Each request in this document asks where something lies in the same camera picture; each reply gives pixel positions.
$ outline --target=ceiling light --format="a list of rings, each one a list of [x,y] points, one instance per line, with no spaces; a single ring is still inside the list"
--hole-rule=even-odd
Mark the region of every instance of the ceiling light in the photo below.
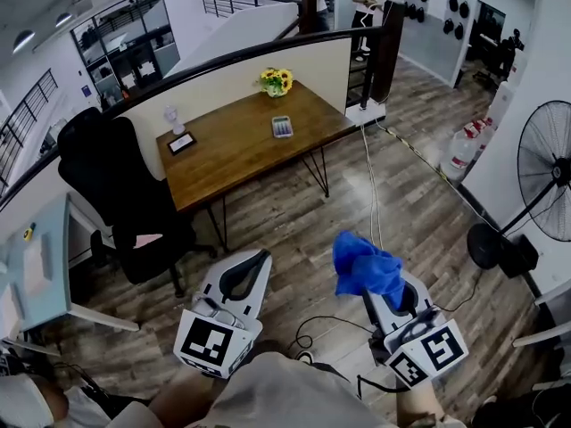
[[[29,41],[36,35],[31,30],[24,30],[20,32],[20,34],[14,40],[14,50],[12,51],[13,54],[16,54],[18,51],[22,49]]]
[[[62,14],[60,14],[58,16],[57,21],[55,22],[55,27],[56,28],[60,27],[65,22],[69,21],[72,17],[73,16],[71,14],[69,14],[68,12],[63,12]]]

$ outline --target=background office chair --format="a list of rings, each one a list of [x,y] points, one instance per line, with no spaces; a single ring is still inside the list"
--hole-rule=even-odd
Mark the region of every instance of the background office chair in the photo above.
[[[106,119],[96,108],[78,114],[61,131],[58,146],[62,178],[112,227],[116,250],[103,245],[101,232],[91,236],[95,261],[115,254],[125,276],[140,284],[170,271],[176,296],[183,290],[175,263],[188,251],[207,251],[196,244],[189,219],[177,213],[165,181],[157,181],[145,165],[133,124],[127,118]],[[162,238],[134,249],[138,235]]]

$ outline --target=wood plank flooring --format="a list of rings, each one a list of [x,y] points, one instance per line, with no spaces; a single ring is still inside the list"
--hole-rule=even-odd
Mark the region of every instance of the wood plank flooring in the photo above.
[[[466,74],[450,90],[424,71],[399,60],[385,126],[408,139],[434,164],[450,138],[473,118],[483,117],[491,95]],[[478,269],[466,250],[472,210],[413,152],[376,127],[366,131],[375,171],[385,248],[401,257],[421,278],[439,305],[453,309],[472,292]],[[300,163],[275,171],[236,189],[227,197],[228,238],[234,250],[265,248],[274,265],[263,305],[263,338],[289,344],[299,324],[316,315],[335,315],[368,326],[361,299],[335,297],[331,246],[342,230],[370,237],[371,186],[360,133],[326,150],[331,198],[325,199]],[[221,205],[217,204],[217,214]],[[206,215],[194,225],[201,243],[217,243]],[[118,267],[84,266],[72,274],[74,301],[136,321],[137,333],[76,319],[52,322],[49,342],[59,344],[63,359],[81,365],[104,388],[150,398],[176,372],[173,356],[183,306],[211,264],[206,255],[187,254],[178,267],[186,297],[173,296],[169,276],[131,285]],[[502,385],[508,393],[528,390],[527,378],[539,371],[536,349],[514,350],[511,342],[534,327],[537,310],[523,279],[488,271],[474,299],[452,314],[464,334],[470,356],[435,383],[445,408],[469,420],[478,405]],[[351,325],[320,319],[302,333],[313,336],[316,358],[335,366],[355,382],[356,375],[392,384],[375,367],[368,335]],[[63,383],[72,374],[59,372]],[[394,419],[394,396],[364,388],[365,400],[378,414]]]

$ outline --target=fan grille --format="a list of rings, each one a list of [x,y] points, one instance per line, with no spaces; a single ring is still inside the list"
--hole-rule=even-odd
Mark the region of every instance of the fan grille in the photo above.
[[[519,141],[517,175],[526,207],[553,180],[557,160],[571,159],[571,103],[548,102],[525,124]],[[571,241],[571,187],[553,188],[529,211],[549,237]]]

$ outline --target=framed card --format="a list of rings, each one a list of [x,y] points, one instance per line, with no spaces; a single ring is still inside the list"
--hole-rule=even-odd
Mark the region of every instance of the framed card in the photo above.
[[[184,151],[187,147],[192,146],[194,143],[196,143],[196,140],[190,132],[185,132],[176,140],[169,143],[170,153],[172,153],[172,155],[176,155],[179,152]]]

